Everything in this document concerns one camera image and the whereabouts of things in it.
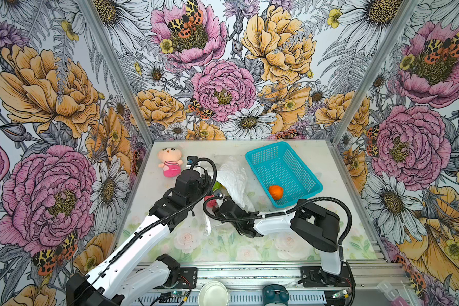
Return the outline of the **white translucent plastic bag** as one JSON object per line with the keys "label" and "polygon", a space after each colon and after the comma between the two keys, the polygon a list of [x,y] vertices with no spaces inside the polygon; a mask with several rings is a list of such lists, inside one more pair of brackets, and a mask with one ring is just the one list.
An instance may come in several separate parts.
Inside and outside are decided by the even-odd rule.
{"label": "white translucent plastic bag", "polygon": [[217,181],[225,199],[232,199],[247,212],[254,211],[254,205],[245,192],[249,182],[243,163],[233,155],[215,155],[213,161],[218,169]]}

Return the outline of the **orange fruit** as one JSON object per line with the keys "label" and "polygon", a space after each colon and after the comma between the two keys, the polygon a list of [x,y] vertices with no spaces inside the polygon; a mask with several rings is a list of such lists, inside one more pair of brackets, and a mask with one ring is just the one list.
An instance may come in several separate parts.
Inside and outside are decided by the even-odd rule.
{"label": "orange fruit", "polygon": [[268,188],[269,194],[274,201],[279,201],[284,196],[284,189],[279,185],[273,185]]}

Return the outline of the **teal plastic mesh basket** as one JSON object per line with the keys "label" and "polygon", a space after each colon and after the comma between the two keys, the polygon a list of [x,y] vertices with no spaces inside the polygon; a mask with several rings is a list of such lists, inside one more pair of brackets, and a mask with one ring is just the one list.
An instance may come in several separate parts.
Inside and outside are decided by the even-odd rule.
{"label": "teal plastic mesh basket", "polygon": [[[309,199],[323,190],[322,183],[286,142],[274,142],[245,154],[246,161],[258,182],[278,209]],[[283,189],[280,200],[271,197],[270,187]]]}

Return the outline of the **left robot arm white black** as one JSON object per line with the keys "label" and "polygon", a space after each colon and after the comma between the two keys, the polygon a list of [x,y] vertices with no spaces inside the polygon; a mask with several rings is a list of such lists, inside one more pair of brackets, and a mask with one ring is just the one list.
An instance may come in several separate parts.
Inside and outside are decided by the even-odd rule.
{"label": "left robot arm white black", "polygon": [[66,284],[67,305],[129,305],[148,289],[173,288],[183,281],[180,263],[167,254],[158,256],[143,270],[134,270],[212,191],[216,178],[183,170],[175,187],[152,206],[149,215],[118,249],[86,275],[76,273],[70,277]]}

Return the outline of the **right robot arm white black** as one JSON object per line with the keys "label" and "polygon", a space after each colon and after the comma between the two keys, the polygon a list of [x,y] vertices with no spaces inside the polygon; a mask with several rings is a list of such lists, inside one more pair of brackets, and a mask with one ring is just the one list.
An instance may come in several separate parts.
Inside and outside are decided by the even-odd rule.
{"label": "right robot arm white black", "polygon": [[[343,233],[339,233],[338,214],[319,206],[317,203],[321,201],[337,204],[346,213],[347,223]],[[353,217],[343,201],[320,196],[309,200],[300,199],[294,207],[279,212],[247,212],[233,200],[213,197],[205,201],[203,211],[210,219],[231,224],[240,235],[247,238],[273,233],[296,233],[320,252],[321,268],[302,278],[303,282],[311,286],[337,287],[345,278],[341,275],[344,265],[342,243],[351,230]]]}

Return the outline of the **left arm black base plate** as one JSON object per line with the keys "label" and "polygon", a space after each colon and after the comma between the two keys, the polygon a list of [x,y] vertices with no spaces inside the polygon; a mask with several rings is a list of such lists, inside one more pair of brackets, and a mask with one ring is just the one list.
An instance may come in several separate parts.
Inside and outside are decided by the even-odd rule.
{"label": "left arm black base plate", "polygon": [[168,254],[160,255],[157,261],[165,264],[169,270],[167,280],[157,289],[195,289],[198,278],[198,269],[181,264]]}

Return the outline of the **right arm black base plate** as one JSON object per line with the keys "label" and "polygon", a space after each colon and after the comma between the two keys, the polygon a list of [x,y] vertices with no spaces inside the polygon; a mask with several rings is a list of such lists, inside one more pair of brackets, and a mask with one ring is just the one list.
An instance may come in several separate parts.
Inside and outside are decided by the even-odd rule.
{"label": "right arm black base plate", "polygon": [[349,288],[353,284],[353,274],[346,266],[339,275],[328,274],[318,266],[302,266],[298,284],[305,288]]}

